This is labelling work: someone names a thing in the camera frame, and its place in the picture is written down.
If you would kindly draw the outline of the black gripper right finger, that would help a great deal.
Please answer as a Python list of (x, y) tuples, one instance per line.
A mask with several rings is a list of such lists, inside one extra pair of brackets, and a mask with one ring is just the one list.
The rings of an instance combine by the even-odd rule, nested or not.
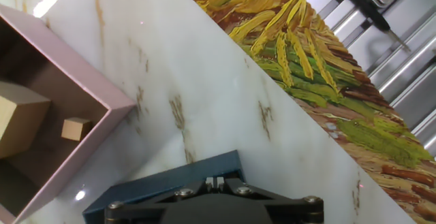
[(314, 195), (291, 199), (248, 185), (239, 178), (222, 176), (215, 177), (215, 191), (254, 201), (265, 207), (272, 219), (280, 217), (293, 223), (324, 223), (324, 201)]

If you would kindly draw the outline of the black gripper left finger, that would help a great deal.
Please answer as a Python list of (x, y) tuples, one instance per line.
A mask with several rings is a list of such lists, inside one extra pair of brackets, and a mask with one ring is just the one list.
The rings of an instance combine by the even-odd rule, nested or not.
[(115, 201), (104, 210), (105, 224), (135, 223), (139, 219), (146, 222), (158, 220), (169, 207), (194, 197), (212, 193), (214, 178), (190, 183), (180, 189), (152, 197), (137, 204)]

